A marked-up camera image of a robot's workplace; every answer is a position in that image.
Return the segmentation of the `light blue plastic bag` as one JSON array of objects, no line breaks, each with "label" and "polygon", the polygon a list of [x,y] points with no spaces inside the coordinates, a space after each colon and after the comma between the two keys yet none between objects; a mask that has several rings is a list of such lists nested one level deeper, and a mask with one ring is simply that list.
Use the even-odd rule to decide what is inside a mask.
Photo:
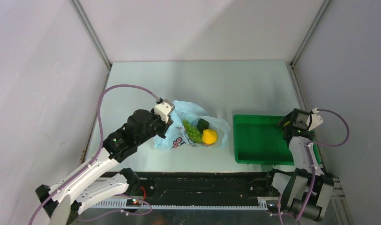
[{"label": "light blue plastic bag", "polygon": [[213,149],[227,146],[230,127],[226,120],[209,116],[205,109],[192,102],[174,100],[173,104],[173,124],[166,138],[153,138],[156,149],[171,150],[182,145]]}]

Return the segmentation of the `green fake grapes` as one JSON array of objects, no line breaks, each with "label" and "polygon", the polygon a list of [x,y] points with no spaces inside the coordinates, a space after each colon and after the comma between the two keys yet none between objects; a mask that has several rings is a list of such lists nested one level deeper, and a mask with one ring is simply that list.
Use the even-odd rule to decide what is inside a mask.
[{"label": "green fake grapes", "polygon": [[185,132],[187,133],[187,136],[189,137],[190,141],[193,143],[203,143],[202,141],[202,133],[199,132],[196,126],[193,126],[189,121],[182,120],[182,124],[184,127]]}]

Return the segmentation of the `dark green fake avocado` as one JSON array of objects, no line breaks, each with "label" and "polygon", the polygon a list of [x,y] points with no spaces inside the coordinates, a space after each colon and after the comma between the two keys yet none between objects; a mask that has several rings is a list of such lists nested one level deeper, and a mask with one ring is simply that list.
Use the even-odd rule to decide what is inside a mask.
[{"label": "dark green fake avocado", "polygon": [[199,130],[199,132],[203,132],[204,130],[206,129],[209,129],[209,122],[200,118],[197,122],[197,129]]}]

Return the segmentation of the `yellow fake pear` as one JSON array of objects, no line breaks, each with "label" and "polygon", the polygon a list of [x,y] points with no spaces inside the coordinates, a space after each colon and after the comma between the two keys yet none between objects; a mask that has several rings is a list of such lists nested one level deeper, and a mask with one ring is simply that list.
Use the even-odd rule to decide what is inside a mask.
[{"label": "yellow fake pear", "polygon": [[206,145],[213,145],[218,140],[217,132],[213,129],[205,129],[202,133],[202,141]]}]

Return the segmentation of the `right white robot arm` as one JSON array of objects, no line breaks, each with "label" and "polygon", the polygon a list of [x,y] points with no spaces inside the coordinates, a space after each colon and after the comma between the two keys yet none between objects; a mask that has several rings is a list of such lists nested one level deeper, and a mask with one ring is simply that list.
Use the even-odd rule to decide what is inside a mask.
[{"label": "right white robot arm", "polygon": [[314,154],[312,129],[322,122],[320,115],[300,109],[294,109],[279,122],[295,170],[291,174],[275,170],[273,178],[264,183],[268,195],[280,193],[281,211],[316,222],[324,218],[334,189],[333,180],[324,174]]}]

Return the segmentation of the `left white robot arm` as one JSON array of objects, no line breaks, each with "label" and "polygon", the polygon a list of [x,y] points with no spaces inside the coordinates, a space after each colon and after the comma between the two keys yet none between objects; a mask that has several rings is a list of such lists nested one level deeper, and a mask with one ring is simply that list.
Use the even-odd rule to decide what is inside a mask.
[{"label": "left white robot arm", "polygon": [[44,209],[50,224],[69,225],[90,206],[106,198],[125,192],[128,195],[138,193],[139,178],[130,168],[101,184],[94,186],[93,182],[136,153],[138,147],[149,139],[156,135],[165,138],[173,123],[170,114],[174,108],[162,102],[150,111],[136,110],[122,127],[107,138],[101,138],[98,151],[89,160],[59,183],[40,185],[36,189],[41,202],[36,211]]}]

